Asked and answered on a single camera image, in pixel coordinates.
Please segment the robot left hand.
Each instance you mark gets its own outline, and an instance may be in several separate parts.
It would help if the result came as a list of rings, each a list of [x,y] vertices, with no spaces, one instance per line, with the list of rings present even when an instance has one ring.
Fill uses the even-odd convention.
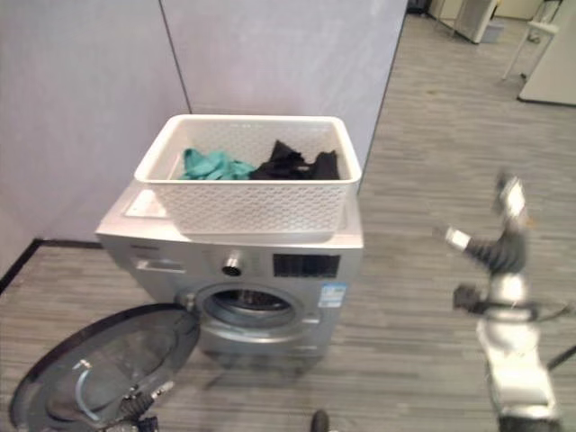
[[[159,431],[157,416],[146,416],[149,409],[158,399],[175,387],[174,381],[160,385],[151,393],[139,393],[122,401],[120,406],[120,420],[112,428],[113,431]]]

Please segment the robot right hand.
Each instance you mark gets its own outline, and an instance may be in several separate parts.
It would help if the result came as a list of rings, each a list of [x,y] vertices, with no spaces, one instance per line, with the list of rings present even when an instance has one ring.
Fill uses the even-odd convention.
[[[452,225],[441,224],[433,234],[450,248],[486,268],[490,290],[502,297],[526,298],[527,198],[521,179],[503,171],[495,184],[494,210],[501,217],[502,232],[496,239],[475,238]]]

